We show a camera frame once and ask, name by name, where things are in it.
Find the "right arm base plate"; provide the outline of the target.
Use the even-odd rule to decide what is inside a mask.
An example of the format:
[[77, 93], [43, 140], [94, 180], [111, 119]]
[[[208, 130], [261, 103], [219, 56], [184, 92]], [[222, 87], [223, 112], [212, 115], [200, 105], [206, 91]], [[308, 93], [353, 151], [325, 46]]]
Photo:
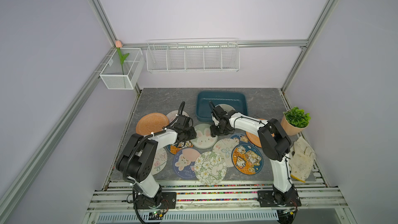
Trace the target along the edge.
[[298, 193], [295, 191], [280, 193], [273, 190], [258, 191], [257, 201], [261, 207], [300, 207]]

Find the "small blue coaster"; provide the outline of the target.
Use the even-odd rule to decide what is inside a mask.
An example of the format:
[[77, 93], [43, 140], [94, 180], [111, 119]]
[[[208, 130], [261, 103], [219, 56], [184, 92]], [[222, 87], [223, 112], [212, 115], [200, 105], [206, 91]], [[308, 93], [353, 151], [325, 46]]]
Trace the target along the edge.
[[249, 138], [243, 134], [234, 134], [230, 137], [230, 139], [239, 142], [239, 144], [249, 144]]

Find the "white sheep coaster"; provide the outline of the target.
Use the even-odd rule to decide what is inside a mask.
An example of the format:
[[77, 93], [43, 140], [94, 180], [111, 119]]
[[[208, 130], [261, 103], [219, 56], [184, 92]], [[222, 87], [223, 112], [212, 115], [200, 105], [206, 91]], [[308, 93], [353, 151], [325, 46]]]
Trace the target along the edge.
[[228, 104], [218, 104], [217, 106], [221, 107], [226, 112], [235, 111], [235, 108]]

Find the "white butterfly coaster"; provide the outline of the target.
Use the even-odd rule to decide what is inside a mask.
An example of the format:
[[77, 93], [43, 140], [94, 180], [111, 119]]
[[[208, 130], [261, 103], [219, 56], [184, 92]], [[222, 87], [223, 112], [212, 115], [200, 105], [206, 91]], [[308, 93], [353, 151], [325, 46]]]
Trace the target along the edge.
[[226, 162], [228, 168], [234, 167], [232, 152], [239, 144], [236, 139], [221, 139], [214, 146], [212, 151], [218, 153]]

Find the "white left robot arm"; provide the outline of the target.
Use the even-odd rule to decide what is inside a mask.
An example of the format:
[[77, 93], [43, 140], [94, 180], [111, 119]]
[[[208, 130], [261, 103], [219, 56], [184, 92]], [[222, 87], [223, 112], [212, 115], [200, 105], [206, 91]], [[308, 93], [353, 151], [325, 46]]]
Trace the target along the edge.
[[133, 134], [121, 152], [116, 170], [122, 178], [133, 185], [139, 194], [156, 199], [161, 186], [155, 181], [151, 170], [156, 152], [168, 145], [187, 142], [197, 137], [192, 118], [178, 115], [171, 125], [148, 135]]

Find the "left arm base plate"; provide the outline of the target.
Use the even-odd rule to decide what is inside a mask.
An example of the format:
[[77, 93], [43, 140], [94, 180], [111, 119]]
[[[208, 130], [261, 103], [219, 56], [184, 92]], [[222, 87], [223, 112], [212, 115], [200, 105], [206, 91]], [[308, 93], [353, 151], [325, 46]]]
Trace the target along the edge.
[[174, 209], [177, 203], [176, 192], [162, 192], [154, 198], [138, 195], [133, 200], [138, 209]]

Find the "green bunny coaster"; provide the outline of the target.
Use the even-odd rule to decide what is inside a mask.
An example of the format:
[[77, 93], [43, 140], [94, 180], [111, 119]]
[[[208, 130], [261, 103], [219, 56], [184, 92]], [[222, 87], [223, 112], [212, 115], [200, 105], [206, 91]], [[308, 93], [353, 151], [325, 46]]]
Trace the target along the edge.
[[201, 123], [194, 127], [197, 137], [191, 140], [194, 147], [199, 149], [211, 148], [215, 145], [218, 137], [212, 137], [210, 124]]

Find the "pink striped bunny coaster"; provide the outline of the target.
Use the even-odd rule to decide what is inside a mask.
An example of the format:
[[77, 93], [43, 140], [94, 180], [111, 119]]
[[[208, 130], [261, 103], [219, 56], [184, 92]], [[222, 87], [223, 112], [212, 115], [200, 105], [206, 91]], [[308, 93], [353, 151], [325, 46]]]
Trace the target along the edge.
[[178, 115], [178, 110], [169, 112], [166, 115], [169, 120], [169, 123], [172, 123], [177, 118], [177, 115]]

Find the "pink artificial tulip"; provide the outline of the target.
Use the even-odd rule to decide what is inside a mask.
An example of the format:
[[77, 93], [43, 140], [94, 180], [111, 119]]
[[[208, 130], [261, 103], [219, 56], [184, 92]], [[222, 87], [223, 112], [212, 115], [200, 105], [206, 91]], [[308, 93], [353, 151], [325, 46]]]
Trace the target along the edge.
[[123, 47], [123, 44], [120, 40], [116, 40], [115, 41], [115, 47], [117, 49], [117, 53], [120, 59], [120, 65], [121, 65], [121, 69], [122, 69], [122, 74], [124, 75], [124, 61], [128, 58], [128, 56], [130, 55], [129, 53], [123, 54], [121, 51], [121, 48]]

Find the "green potted plant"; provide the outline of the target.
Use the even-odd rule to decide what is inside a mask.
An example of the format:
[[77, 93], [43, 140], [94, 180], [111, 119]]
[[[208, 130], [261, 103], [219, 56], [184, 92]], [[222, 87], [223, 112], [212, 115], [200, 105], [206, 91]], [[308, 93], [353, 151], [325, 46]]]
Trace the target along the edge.
[[294, 136], [307, 128], [310, 120], [310, 113], [306, 113], [296, 106], [284, 112], [281, 125], [289, 136]]

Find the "white flowers bunny coaster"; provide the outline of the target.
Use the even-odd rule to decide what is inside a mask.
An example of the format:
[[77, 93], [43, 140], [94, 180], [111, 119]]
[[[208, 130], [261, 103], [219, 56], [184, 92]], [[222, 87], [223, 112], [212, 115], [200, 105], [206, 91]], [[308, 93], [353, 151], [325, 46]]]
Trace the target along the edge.
[[208, 151], [200, 154], [197, 158], [194, 172], [202, 184], [213, 186], [224, 179], [227, 173], [227, 164], [220, 154]]

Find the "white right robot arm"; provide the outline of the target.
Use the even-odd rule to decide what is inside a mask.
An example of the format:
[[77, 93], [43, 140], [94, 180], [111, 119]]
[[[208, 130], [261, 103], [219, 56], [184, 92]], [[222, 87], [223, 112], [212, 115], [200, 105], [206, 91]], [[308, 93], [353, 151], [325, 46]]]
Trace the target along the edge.
[[236, 111], [225, 111], [221, 106], [209, 102], [212, 136], [227, 135], [236, 129], [257, 136], [263, 153], [270, 159], [273, 170], [272, 201], [278, 206], [292, 203], [301, 206], [298, 192], [291, 180], [289, 168], [289, 152], [292, 141], [276, 119], [260, 120], [248, 117]]

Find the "orange blue bears coaster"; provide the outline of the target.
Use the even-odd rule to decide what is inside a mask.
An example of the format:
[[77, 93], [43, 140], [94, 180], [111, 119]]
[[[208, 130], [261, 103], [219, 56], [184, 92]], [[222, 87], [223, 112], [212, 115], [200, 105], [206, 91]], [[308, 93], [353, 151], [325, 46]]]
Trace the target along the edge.
[[245, 175], [258, 174], [264, 164], [259, 150], [249, 144], [239, 144], [232, 151], [233, 166]]

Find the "purple pink bunny coaster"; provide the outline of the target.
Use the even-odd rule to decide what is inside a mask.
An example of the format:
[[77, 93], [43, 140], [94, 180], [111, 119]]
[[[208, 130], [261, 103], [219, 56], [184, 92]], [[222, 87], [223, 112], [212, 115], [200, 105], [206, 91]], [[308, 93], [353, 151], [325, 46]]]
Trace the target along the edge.
[[175, 173], [183, 179], [195, 178], [195, 162], [200, 155], [201, 153], [193, 148], [185, 148], [180, 150], [175, 155], [173, 161]]

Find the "teal plastic storage box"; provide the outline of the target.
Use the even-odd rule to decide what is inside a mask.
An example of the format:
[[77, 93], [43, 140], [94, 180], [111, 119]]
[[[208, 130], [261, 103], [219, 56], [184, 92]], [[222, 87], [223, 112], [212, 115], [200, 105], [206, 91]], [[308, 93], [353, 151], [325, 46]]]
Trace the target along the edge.
[[231, 91], [202, 91], [198, 94], [196, 117], [200, 122], [212, 122], [209, 101], [215, 106], [229, 105], [237, 112], [248, 115], [246, 97], [239, 92]]

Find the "orange coaster right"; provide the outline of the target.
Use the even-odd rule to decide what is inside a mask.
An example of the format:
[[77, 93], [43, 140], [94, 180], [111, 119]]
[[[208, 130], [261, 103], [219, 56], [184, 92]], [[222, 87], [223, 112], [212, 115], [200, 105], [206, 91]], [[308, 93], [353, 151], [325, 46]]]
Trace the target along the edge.
[[[250, 123], [250, 130], [254, 131], [254, 128], [257, 126], [264, 126], [267, 124], [267, 121], [265, 119], [259, 119], [258, 122], [251, 122]], [[261, 142], [260, 142], [260, 138], [258, 137], [258, 129], [256, 129], [255, 134], [249, 131], [245, 131], [246, 132], [246, 136], [248, 137], [248, 139], [257, 147], [261, 148]]]

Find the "white mesh box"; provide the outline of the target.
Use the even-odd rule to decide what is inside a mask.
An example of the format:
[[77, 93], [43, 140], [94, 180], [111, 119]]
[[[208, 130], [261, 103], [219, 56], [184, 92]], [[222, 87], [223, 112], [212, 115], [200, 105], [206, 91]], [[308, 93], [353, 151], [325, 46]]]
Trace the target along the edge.
[[100, 72], [107, 89], [134, 90], [145, 58], [140, 48], [116, 48]]

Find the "orange coaster left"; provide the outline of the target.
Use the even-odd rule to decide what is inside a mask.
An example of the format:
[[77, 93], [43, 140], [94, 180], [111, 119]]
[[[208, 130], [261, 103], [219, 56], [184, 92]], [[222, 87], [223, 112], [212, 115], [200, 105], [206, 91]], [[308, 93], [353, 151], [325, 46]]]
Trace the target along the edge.
[[139, 135], [149, 135], [152, 132], [160, 132], [162, 128], [169, 124], [169, 119], [161, 113], [151, 113], [142, 117], [136, 125], [136, 133]]

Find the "white pink floral coaster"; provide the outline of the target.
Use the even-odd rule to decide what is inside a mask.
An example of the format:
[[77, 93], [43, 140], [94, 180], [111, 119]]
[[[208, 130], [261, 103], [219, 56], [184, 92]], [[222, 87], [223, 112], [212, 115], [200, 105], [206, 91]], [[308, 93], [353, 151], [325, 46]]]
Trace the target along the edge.
[[165, 148], [161, 148], [157, 150], [155, 154], [151, 169], [151, 174], [156, 175], [160, 173], [165, 168], [166, 164], [167, 164], [167, 151], [165, 150]]

